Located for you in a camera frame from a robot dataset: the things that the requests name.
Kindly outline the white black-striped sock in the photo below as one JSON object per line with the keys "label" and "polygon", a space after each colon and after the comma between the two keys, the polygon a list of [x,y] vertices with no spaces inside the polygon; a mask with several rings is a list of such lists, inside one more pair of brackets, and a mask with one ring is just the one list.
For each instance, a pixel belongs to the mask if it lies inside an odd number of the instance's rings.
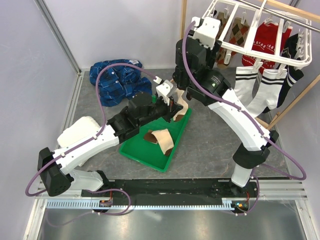
{"label": "white black-striped sock", "polygon": [[246,108],[253,118],[258,117],[265,108],[272,110],[277,106],[286,77],[286,68],[281,70],[265,69],[263,71],[257,93]]}
{"label": "white black-striped sock", "polygon": [[240,102],[247,106],[253,99],[253,87],[258,71],[253,66],[238,66],[235,72],[234,92]]}

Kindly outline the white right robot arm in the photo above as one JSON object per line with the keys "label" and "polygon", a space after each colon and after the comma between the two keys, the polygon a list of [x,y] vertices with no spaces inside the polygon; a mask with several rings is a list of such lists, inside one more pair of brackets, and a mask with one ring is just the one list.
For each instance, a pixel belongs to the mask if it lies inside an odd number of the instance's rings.
{"label": "white right robot arm", "polygon": [[197,39],[188,37],[183,47],[183,41],[179,40],[175,46],[176,67],[172,77],[177,88],[186,91],[188,100],[196,99],[218,114],[241,140],[232,157],[235,167],[229,184],[230,193],[240,197],[247,191],[253,169],[266,161],[269,147],[278,140],[279,134],[248,119],[247,110],[229,81],[212,68],[220,46],[221,42],[217,41],[213,49],[205,48]]}

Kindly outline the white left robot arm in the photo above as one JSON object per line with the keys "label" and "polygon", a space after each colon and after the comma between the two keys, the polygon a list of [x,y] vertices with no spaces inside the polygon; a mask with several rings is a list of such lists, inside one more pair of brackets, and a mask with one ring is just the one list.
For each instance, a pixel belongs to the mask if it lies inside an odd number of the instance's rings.
{"label": "white left robot arm", "polygon": [[163,97],[153,102],[150,94],[140,92],[96,132],[55,151],[47,147],[42,149],[38,156],[38,171],[45,192],[56,197],[69,189],[76,189],[94,192],[99,197],[106,196],[110,185],[103,171],[83,171],[76,167],[101,151],[136,136],[142,126],[152,121],[163,118],[170,122],[182,109],[182,104],[175,102],[173,97],[168,102]]}

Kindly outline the white sock drying hanger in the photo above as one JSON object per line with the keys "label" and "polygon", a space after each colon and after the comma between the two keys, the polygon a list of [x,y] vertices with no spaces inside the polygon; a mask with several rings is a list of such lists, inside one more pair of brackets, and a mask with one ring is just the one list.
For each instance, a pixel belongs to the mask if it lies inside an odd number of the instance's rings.
{"label": "white sock drying hanger", "polygon": [[277,64],[302,69],[313,60],[313,19],[284,3],[213,0],[203,16],[193,20],[204,47],[220,43],[215,59],[220,68],[229,66],[236,54],[242,55],[243,65],[256,70]]}

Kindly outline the green plastic tray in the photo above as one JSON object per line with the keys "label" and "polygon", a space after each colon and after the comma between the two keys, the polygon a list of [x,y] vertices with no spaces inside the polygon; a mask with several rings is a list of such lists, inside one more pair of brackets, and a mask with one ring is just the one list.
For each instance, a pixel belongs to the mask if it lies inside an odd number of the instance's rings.
{"label": "green plastic tray", "polygon": [[180,121],[166,122],[159,118],[142,126],[138,135],[121,145],[119,153],[159,172],[166,172],[191,113],[189,108]]}

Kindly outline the red patterned sock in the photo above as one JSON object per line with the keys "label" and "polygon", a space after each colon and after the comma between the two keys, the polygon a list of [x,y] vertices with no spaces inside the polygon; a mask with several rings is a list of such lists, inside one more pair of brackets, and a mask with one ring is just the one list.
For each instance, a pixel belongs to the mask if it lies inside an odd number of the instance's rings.
{"label": "red patterned sock", "polygon": [[[282,33],[280,53],[282,53],[282,51],[285,47],[285,43],[291,35],[292,29],[293,29],[293,27],[289,26],[287,28],[287,30],[285,31],[285,33]],[[269,25],[267,25],[267,30],[268,30],[267,35],[266,35],[267,42],[265,44],[264,50],[268,54],[274,54],[275,53],[275,44],[276,44],[276,40],[277,40],[277,33],[278,33],[278,25],[269,24]],[[269,60],[266,60],[264,63],[266,64],[266,66],[265,66],[266,69],[273,69],[276,64],[274,61],[269,61]]]}
{"label": "red patterned sock", "polygon": [[[256,35],[255,35],[254,42],[253,42],[253,46],[252,46],[252,50],[257,51],[257,52],[266,53],[265,47],[266,47],[266,43],[267,43],[266,38],[267,38],[267,33],[268,33],[267,26],[269,24],[262,23],[257,28]],[[249,56],[249,55],[243,55],[241,58],[241,62],[244,67],[253,66],[255,61],[256,61],[256,58]],[[262,59],[261,61],[262,61],[262,66],[260,67],[259,72],[262,74],[263,71],[266,69],[265,68],[266,64],[264,63],[266,60]]]}

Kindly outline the black white-striped sock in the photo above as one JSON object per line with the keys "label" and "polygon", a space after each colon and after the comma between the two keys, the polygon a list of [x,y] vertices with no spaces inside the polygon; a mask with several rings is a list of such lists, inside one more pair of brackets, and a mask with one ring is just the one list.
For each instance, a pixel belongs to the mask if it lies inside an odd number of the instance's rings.
{"label": "black white-striped sock", "polygon": [[281,56],[284,58],[301,60],[302,57],[302,47],[299,45],[301,36],[296,33],[290,36],[282,49]]}
{"label": "black white-striped sock", "polygon": [[[289,90],[293,87],[295,83],[297,83],[298,80],[304,77],[304,73],[301,70],[295,69],[292,66],[286,66],[285,69],[287,69],[287,76],[280,90],[277,106],[275,108],[279,108],[284,103],[284,100],[286,99],[289,93]],[[269,109],[268,107],[266,107],[262,113],[265,114],[270,110],[272,109]]]}

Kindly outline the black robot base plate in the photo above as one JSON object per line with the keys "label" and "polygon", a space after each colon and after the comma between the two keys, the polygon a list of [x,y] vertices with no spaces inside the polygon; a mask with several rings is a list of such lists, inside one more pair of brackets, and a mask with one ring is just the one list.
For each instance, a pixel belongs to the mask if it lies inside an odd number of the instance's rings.
{"label": "black robot base plate", "polygon": [[241,188],[230,178],[163,178],[163,179],[116,179],[111,181],[102,177],[104,185],[98,190],[111,190],[112,201],[128,203],[125,191],[133,200],[157,203],[217,203],[223,198],[254,199],[258,187],[255,181],[248,182]]}

